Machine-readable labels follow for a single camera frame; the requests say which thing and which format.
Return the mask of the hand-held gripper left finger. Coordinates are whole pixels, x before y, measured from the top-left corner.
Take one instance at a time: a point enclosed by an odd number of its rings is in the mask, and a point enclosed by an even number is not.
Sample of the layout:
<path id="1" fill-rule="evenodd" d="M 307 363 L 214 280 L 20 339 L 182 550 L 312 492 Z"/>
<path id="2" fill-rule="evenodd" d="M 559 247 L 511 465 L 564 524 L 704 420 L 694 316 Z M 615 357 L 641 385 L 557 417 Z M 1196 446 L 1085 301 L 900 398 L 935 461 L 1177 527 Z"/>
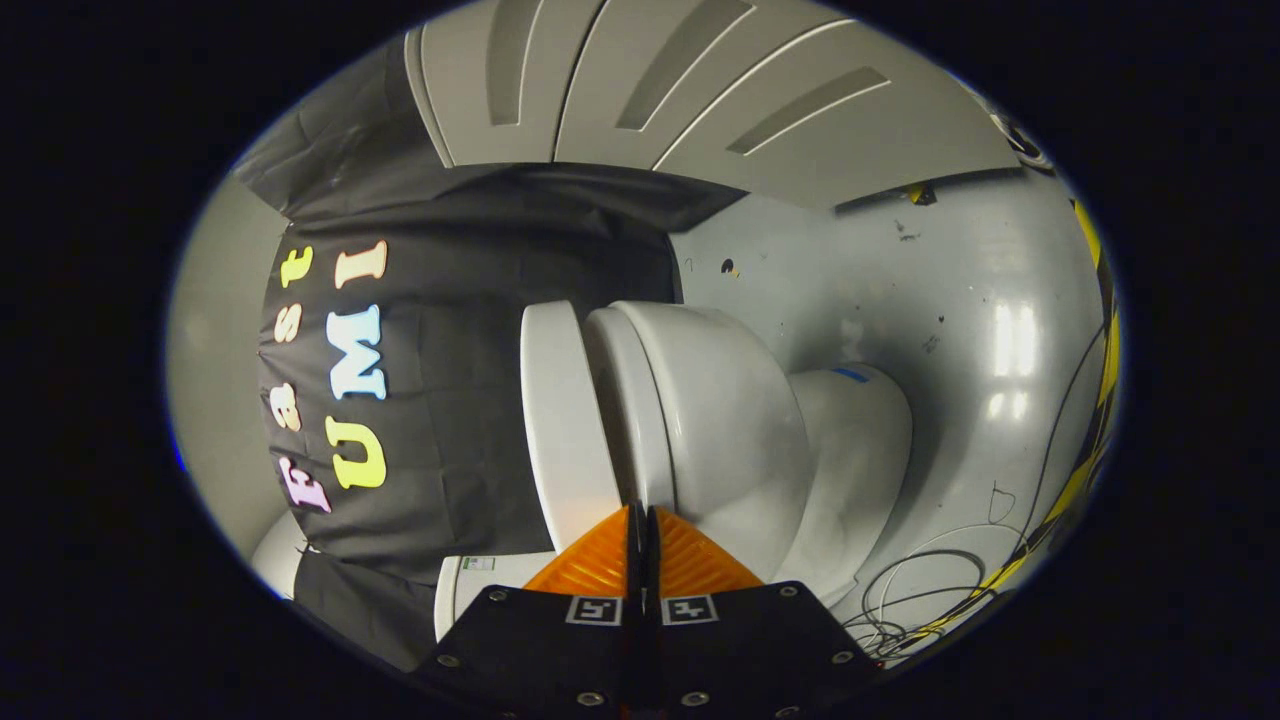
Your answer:
<path id="1" fill-rule="evenodd" d="M 466 719 L 622 719 L 645 514 L 617 509 L 520 584 L 481 587 L 412 671 Z"/>

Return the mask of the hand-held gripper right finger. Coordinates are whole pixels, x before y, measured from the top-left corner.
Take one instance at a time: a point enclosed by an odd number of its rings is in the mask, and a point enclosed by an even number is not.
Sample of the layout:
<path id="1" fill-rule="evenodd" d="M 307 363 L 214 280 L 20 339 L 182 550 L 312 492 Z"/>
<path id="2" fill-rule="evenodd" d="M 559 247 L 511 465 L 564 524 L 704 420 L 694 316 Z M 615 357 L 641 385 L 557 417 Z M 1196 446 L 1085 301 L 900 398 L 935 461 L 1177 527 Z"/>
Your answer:
<path id="1" fill-rule="evenodd" d="M 800 580 L 764 582 L 677 514 L 646 514 L 645 708 L 658 719 L 822 719 L 881 678 Z"/>

